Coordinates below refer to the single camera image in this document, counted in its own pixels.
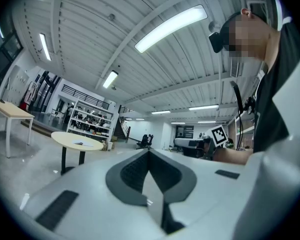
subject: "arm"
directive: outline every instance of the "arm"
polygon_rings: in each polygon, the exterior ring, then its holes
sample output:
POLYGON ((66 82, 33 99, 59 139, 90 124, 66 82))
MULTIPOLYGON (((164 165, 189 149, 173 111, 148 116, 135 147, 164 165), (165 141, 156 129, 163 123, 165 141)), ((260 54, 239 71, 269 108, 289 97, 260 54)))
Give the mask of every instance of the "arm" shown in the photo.
POLYGON ((230 148, 218 148, 213 155, 213 161, 245 165, 252 153, 252 149, 239 151, 230 148))

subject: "paper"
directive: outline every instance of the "paper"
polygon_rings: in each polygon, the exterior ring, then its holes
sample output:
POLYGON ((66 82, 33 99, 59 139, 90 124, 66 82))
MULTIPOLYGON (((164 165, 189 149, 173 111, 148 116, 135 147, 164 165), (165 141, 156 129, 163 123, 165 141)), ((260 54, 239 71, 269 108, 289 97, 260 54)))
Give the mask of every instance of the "paper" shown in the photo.
POLYGON ((93 147, 94 146, 94 145, 91 145, 89 142, 87 142, 85 140, 82 140, 82 139, 73 140, 72 143, 73 144, 82 143, 82 146, 86 146, 86 147, 93 147))
POLYGON ((214 145, 216 147, 228 142, 228 137, 222 125, 210 128, 206 131, 206 133, 213 139, 214 145))

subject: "round table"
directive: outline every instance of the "round table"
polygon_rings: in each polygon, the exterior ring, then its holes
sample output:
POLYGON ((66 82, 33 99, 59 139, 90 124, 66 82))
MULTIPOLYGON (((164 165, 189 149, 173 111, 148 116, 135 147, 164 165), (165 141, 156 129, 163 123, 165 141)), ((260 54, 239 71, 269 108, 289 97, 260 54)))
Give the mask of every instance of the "round table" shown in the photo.
POLYGON ((81 136, 78 134, 73 134, 70 132, 55 131, 51 133, 51 138, 54 139, 54 141, 56 141, 62 146, 61 175, 65 174, 66 172, 74 168, 74 167, 66 167, 67 148, 80 151, 79 165, 82 165, 85 162, 86 151, 102 150, 102 148, 104 147, 104 145, 97 140, 85 136, 81 136), (88 143, 89 145, 92 146, 74 144, 74 142, 77 141, 88 143))

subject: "table leg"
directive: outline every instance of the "table leg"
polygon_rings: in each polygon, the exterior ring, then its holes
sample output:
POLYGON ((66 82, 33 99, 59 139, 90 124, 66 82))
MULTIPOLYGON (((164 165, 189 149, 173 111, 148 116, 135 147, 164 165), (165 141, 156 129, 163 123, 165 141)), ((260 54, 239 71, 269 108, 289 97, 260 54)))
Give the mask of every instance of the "table leg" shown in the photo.
POLYGON ((67 148, 62 147, 62 157, 61 157, 61 175, 66 172, 66 152, 67 148))
POLYGON ((10 131, 11 131, 11 117, 6 120, 6 136, 5 136, 5 155, 10 158, 10 131))
POLYGON ((85 155, 86 155, 86 152, 85 152, 85 151, 80 151, 79 165, 82 165, 82 164, 85 163, 85 155))
POLYGON ((29 123, 29 133, 28 133, 28 145, 30 145, 30 139, 31 139, 31 128, 32 128, 32 123, 33 123, 33 119, 30 120, 29 123))
POLYGON ((4 132, 7 132, 7 125, 8 125, 8 117, 5 120, 4 132))

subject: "white ceiling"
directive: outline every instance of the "white ceiling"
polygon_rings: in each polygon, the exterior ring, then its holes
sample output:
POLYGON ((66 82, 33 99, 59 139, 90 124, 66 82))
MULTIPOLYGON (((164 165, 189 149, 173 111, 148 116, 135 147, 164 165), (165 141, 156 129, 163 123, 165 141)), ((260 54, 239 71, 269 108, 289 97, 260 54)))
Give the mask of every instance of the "white ceiling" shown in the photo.
POLYGON ((230 80, 237 82, 242 98, 248 97, 260 63, 244 64, 240 74, 245 76, 230 78, 229 56, 213 52, 208 26, 211 21, 221 25, 240 9, 240 0, 18 0, 13 19, 24 45, 45 70, 144 114, 171 110, 166 115, 171 121, 225 122, 236 113, 230 80), (156 26, 198 4, 207 19, 142 54, 135 49, 156 26), (39 33, 46 36, 52 61, 40 51, 39 33), (111 70, 119 73, 113 83, 117 90, 102 86, 111 70), (221 105, 218 111, 185 112, 214 104, 221 105))

